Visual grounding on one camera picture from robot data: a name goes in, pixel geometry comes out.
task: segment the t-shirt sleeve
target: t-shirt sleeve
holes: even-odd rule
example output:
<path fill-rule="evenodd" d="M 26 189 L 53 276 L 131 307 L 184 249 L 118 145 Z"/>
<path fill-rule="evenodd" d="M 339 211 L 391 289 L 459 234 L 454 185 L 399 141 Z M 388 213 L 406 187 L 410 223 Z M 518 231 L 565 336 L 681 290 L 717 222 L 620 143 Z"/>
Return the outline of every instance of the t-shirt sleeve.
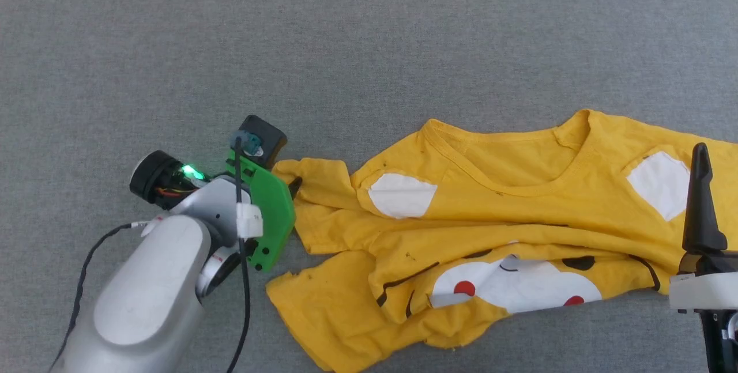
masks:
<path fill-rule="evenodd" d="M 392 224 L 359 204 L 342 161 L 285 160 L 277 163 L 272 172 L 288 183 L 303 179 L 295 197 L 295 229 L 308 253 L 365 250 Z"/>
<path fill-rule="evenodd" d="M 738 144 L 685 134 L 653 126 L 624 116 L 612 116 L 609 131 L 633 137 L 624 139 L 625 149 L 617 157 L 624 176 L 636 193 L 680 229 L 688 197 L 692 153 L 704 142 L 709 150 L 713 176 L 710 184 L 720 229 L 728 238 L 728 249 L 738 250 Z"/>

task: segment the gray fabric surface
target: gray fabric surface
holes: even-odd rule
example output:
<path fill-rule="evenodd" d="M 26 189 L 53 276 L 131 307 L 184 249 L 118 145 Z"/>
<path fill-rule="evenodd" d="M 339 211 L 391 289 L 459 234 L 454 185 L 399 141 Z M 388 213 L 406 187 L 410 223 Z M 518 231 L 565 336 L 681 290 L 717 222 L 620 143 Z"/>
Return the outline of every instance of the gray fabric surface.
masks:
<path fill-rule="evenodd" d="M 127 192 L 164 149 L 221 170 L 248 113 L 282 158 L 358 167 L 434 116 L 475 131 L 553 126 L 578 108 L 738 142 L 738 0 L 0 0 L 0 371 L 45 371 L 88 248 L 156 212 Z M 139 241 L 94 259 L 84 304 Z M 316 265 L 291 239 L 253 275 L 237 371 L 318 371 L 264 293 Z M 224 371 L 240 278 L 206 302 L 180 371 Z M 706 371 L 698 319 L 665 297 L 516 315 L 455 351 L 371 371 Z"/>

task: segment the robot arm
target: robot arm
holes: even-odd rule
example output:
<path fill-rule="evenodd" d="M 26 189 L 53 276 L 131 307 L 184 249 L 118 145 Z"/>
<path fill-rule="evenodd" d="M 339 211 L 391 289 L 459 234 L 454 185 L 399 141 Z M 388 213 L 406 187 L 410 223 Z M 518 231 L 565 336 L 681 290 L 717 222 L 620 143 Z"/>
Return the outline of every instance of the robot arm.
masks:
<path fill-rule="evenodd" d="M 175 371 L 205 315 L 195 286 L 209 250 L 202 221 L 164 218 L 81 313 L 51 371 Z"/>
<path fill-rule="evenodd" d="M 131 191 L 164 212 L 146 225 L 143 242 L 77 322 L 92 253 L 131 225 L 92 248 L 82 266 L 70 331 L 50 371 L 174 371 L 205 315 L 201 300 L 242 263 L 245 319 L 232 371 L 250 314 L 246 263 L 269 270 L 295 224 L 292 195 L 300 181 L 288 187 L 267 170 L 286 141 L 281 131 L 250 115 L 231 139 L 226 172 L 216 178 L 160 150 L 144 158 L 131 177 Z"/>

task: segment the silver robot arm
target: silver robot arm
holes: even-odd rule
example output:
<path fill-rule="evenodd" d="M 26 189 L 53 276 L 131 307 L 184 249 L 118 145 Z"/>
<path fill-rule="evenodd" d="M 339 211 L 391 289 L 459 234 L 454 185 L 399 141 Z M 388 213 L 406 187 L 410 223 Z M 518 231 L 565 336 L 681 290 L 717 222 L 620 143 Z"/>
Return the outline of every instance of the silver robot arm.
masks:
<path fill-rule="evenodd" d="M 51 371 L 175 371 L 205 315 L 195 287 L 209 250 L 202 221 L 161 220 L 82 311 Z"/>

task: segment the cartoon face print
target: cartoon face print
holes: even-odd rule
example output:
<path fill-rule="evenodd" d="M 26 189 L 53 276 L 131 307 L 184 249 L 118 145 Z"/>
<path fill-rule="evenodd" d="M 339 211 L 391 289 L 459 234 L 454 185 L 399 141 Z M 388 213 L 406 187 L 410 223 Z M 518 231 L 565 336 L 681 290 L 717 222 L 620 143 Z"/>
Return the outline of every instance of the cartoon face print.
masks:
<path fill-rule="evenodd" d="M 593 260 L 576 258 L 564 264 L 586 270 Z M 602 299 L 595 284 L 578 273 L 561 272 L 550 262 L 509 255 L 493 263 L 469 262 L 448 269 L 435 281 L 430 302 L 440 308 L 475 296 L 511 314 Z"/>

